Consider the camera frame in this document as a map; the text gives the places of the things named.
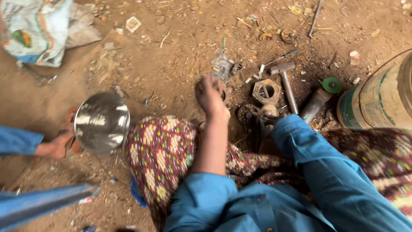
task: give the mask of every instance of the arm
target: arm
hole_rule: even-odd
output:
[[[206,126],[192,174],[172,198],[171,215],[165,231],[211,231],[216,228],[230,196],[237,193],[234,181],[225,176],[229,110],[219,93],[214,77],[200,80],[196,97],[206,112]]]
[[[297,115],[279,120],[272,139],[295,160],[337,230],[412,231],[412,223],[375,189],[362,169]]]

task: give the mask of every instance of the hammer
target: hammer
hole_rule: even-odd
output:
[[[283,86],[285,88],[286,96],[288,98],[288,102],[290,105],[290,109],[292,110],[293,114],[299,114],[297,111],[297,106],[295,102],[295,97],[293,96],[292,88],[290,87],[290,83],[288,80],[288,75],[286,74],[287,70],[291,70],[295,68],[295,63],[293,61],[290,62],[283,62],[279,63],[275,66],[272,66],[268,69],[269,75],[280,74],[283,82]]]

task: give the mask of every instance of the hand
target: hand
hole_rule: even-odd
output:
[[[223,103],[221,80],[215,81],[214,76],[204,76],[196,85],[196,99],[206,113],[207,120],[223,120],[228,123],[230,112]]]

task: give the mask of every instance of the large hex nut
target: large hex nut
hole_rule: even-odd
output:
[[[269,98],[266,97],[264,88],[266,88]],[[252,90],[252,98],[261,104],[272,104],[277,106],[280,93],[281,87],[271,79],[266,79],[255,83]]]

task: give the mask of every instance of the angle grinder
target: angle grinder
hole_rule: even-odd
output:
[[[339,93],[340,91],[342,91],[342,83],[338,79],[334,77],[326,78],[323,81],[323,88],[318,88],[315,91],[309,103],[300,112],[300,118],[309,124],[323,104],[329,101],[334,93]]]

